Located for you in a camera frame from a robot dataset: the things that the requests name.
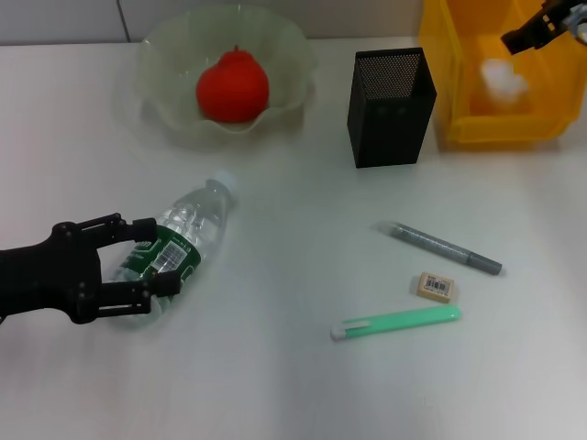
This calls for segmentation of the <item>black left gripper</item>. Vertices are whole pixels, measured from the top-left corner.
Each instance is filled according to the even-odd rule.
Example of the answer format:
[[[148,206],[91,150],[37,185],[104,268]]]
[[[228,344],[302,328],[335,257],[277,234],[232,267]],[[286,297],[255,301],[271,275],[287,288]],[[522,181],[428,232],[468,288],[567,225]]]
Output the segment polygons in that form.
[[[98,318],[149,314],[153,296],[180,292],[180,275],[167,272],[150,280],[102,283],[97,244],[156,239],[154,218],[129,223],[114,213],[60,223],[37,245],[3,250],[1,316],[54,309],[82,325]]]

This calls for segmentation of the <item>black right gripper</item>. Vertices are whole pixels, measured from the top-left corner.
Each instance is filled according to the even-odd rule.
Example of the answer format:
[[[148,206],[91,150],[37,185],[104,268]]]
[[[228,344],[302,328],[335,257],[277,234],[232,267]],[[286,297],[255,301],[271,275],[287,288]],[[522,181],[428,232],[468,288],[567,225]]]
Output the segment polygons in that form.
[[[522,27],[503,34],[501,41],[512,55],[542,49],[559,35],[552,21],[568,19],[580,6],[581,0],[546,0],[542,3],[543,12],[534,14]]]

